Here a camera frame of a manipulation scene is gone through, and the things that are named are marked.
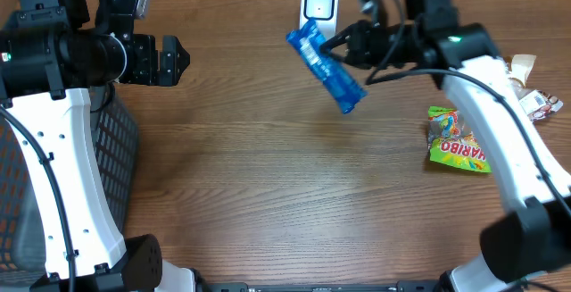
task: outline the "colorful candy bag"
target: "colorful candy bag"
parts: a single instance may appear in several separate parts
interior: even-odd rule
[[[430,161],[467,171],[492,172],[482,148],[460,112],[432,106],[428,110]]]
[[[309,20],[303,28],[288,34],[287,42],[294,47],[315,77],[323,83],[343,114],[350,113],[367,95],[340,63],[319,52],[319,47],[326,42],[326,39],[319,32],[315,20]]]

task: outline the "mesh basket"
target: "mesh basket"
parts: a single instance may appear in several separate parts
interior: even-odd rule
[[[108,92],[90,90],[93,108]],[[107,204],[122,232],[135,169],[138,129],[118,97],[91,114],[91,135]],[[26,162],[12,129],[0,121],[0,290],[29,286],[45,274],[46,245]]]

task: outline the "wooden table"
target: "wooden table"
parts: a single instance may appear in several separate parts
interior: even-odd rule
[[[569,1],[456,3],[503,54],[538,55],[529,84],[569,104],[537,128],[571,171]],[[428,77],[385,83],[341,115],[286,43],[299,3],[153,0],[137,32],[176,35],[192,63],[176,88],[118,87],[141,131],[126,236],[153,233],[209,281],[380,283],[466,263],[502,209],[493,177],[427,161],[444,93]],[[339,29],[360,17],[340,5]],[[569,290],[569,273],[546,281]]]

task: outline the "blue plastic wrapper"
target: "blue plastic wrapper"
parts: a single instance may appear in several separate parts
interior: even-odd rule
[[[287,42],[300,54],[315,77],[323,82],[343,114],[350,113],[367,95],[340,63],[319,52],[326,39],[319,32],[315,20],[309,20],[303,28],[288,34]]]

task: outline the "white device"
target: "white device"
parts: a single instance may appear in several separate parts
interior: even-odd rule
[[[325,38],[330,39],[334,37],[337,28],[338,8],[339,0],[302,0],[300,28],[309,19],[314,19]]]

